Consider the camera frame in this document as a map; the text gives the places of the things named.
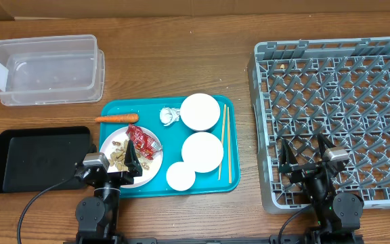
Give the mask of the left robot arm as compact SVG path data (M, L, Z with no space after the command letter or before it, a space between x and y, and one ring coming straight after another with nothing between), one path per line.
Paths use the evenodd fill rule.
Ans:
M118 210L122 185L131 185L142 175L142 167L132 141L128 142L123 160L127 171L108 172L110 163L104 153L89 153L75 171L75 178L94 187L92 197L77 205L75 216L79 223L77 243L127 243L117 231Z

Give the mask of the red snack wrapper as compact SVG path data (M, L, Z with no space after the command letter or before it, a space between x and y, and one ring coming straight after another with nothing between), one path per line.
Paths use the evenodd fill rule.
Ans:
M158 140L146 134L141 127L129 124L126 134L135 149L148 160L153 160L154 155L162 150Z

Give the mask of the peanut shells and rice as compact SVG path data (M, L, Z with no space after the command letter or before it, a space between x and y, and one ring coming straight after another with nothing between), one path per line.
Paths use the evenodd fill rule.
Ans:
M128 152L127 146L129 141L124 142L112 141L113 151L110 154L110 166L115 166L119 171L128 171L129 168L124 164L125 156ZM144 170L150 170L151 160L145 158L137 149L135 149L136 156Z

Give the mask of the white tissue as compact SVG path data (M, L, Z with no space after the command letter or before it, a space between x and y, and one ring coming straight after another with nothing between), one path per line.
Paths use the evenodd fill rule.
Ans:
M164 126L170 126L180 120L180 109L164 107L160 110L159 117Z

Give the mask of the wooden chopstick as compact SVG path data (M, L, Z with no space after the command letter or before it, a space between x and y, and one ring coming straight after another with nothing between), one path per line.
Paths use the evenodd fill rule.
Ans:
M226 110L227 110L227 105L224 104L224 105L223 105L222 126L221 126L221 145L222 145L222 152L223 152L223 153L224 153L224 151L223 151L223 144L224 144L224 138L225 138L225 134L224 134L224 133L225 133ZM221 180L222 161L223 161L223 159L221 160L221 163L219 164L218 181Z
M230 129L230 108L227 107L227 164L228 183L232 183L232 152L231 152L231 129Z

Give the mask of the grey dishwasher rack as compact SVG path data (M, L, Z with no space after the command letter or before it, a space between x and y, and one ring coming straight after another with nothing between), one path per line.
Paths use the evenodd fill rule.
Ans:
M280 173L281 141L299 164L315 163L318 134L349 153L336 190L361 196L367 209L390 209L390 37L260 42L248 81L266 212L308 203Z

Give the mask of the clear plastic bin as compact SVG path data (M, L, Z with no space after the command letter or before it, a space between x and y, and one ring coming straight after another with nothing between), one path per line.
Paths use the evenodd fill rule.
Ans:
M104 53L94 35L0 40L5 106L97 102L104 82Z

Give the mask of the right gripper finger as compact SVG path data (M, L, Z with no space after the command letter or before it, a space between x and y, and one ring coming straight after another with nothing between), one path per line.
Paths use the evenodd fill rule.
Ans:
M281 141L281 153L280 153L280 165L296 165L297 159L292 151L289 141L286 138L282 138Z
M319 152L321 158L324 158L324 153L329 148L334 148L334 144L323 134L317 134Z

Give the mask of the white plate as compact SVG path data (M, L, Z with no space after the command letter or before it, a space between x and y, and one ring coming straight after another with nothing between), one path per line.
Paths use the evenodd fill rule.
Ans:
M128 135L126 134L128 127L122 127L112 132L108 136L103 136L103 141L100 142L100 152L104 153L109 161L111 161L111 154L116 152L119 148L122 148L125 144L125 141L129 140ZM160 166L163 161L163 151L159 150L153 155L153 160L147 160L144 156L139 155L138 159L143 168L143 174L139 177L134 177L134 183L129 185L122 185L122 188L137 188L147 184L151 181L156 174L159 172Z

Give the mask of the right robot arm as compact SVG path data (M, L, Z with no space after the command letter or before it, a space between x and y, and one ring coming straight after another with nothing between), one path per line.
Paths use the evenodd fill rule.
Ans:
M288 140L282 140L278 171L288 174L291 183L301 184L310 204L285 221L276 240L279 243L287 240L295 243L363 243L363 237L355 235L355 231L360 228L364 200L353 193L338 193L332 182L349 163L349 154L322 134L317 135L317 140L321 160L304 165L297 163ZM316 214L318 225L308 228L302 235L284 237L287 225L309 210Z

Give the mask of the orange carrot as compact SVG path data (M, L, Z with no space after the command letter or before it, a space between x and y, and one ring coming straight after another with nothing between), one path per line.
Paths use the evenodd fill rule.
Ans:
M123 115L110 115L103 117L96 117L97 123L137 123L139 121L139 115L136 113L123 114Z

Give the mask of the left wooden chopstick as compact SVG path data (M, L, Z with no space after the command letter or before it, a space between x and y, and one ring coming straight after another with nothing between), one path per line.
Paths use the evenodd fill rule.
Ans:
M226 110L227 110L227 105L224 104L224 105L223 105L222 126L221 126L221 145L222 145L222 152L223 152L223 153L224 153L224 151L223 151L223 144L224 144L224 138L225 138L225 134L224 134L224 133L225 133ZM221 160L221 163L219 164L218 181L221 180L222 161L223 161L223 159Z

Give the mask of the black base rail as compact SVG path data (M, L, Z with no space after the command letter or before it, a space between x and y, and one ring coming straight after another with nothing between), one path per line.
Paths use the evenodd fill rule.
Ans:
M223 239L155 239L150 238L123 238L123 240L118 239L83 239L81 238L78 241L68 241L63 243L82 243L82 244L93 244L93 243L127 243L127 244L277 244L278 236L271 235L270 237L263 238L223 238ZM303 235L284 235L282 236L281 243L285 244L303 244L310 243L305 240ZM321 243L358 243L364 244L362 236L355 236L355 239L346 239L334 241L333 239L323 240Z

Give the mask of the black plastic tray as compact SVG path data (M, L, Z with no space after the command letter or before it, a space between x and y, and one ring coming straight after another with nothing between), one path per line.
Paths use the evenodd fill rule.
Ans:
M69 179L97 151L87 127L9 129L0 134L0 194L42 191Z

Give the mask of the teal serving tray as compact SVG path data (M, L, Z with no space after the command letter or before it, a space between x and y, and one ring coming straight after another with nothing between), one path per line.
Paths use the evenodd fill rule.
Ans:
M224 138L224 159L222 163L221 180L218 181L218 170L209 173L197 173L194 185L186 191L173 190L166 181L166 172L172 163L181 161L181 148L184 140L194 133L183 122L178 121L165 127L159 119L159 112L164 107L179 108L184 101L183 97L168 98L138 98L131 100L113 100L102 109L102 116L121 115L137 113L139 121L137 126L151 131L151 136L158 138L162 144L163 158L162 165L156 176L147 184L137 188L122 188L120 198L146 198L146 197L168 197L177 195L197 195L216 192L229 192L235 189L240 182L240 161L238 154L238 137L236 133L236 119L232 101L222 95L213 96L219 105L224 104L230 108L230 129L231 129L231 152L232 152L232 183L228 183L228 136L227 120L225 121ZM221 138L222 117L210 133Z

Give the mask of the small white cup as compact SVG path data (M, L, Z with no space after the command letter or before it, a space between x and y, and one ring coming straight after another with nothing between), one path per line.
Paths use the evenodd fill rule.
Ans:
M172 164L166 174L167 184L176 191L191 188L196 179L196 172L184 162Z

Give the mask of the right wooden chopstick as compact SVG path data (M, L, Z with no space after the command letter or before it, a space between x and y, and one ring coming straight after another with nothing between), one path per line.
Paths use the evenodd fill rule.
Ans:
M232 152L231 152L231 129L230 129L230 108L227 107L227 164L228 183L232 183Z

